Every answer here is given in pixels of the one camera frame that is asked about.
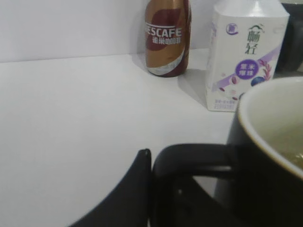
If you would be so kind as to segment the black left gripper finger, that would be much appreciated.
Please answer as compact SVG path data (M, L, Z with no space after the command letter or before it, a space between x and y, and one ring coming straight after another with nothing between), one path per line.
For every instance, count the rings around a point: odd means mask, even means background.
M148 226L152 156L149 149L138 151L118 185L72 227Z

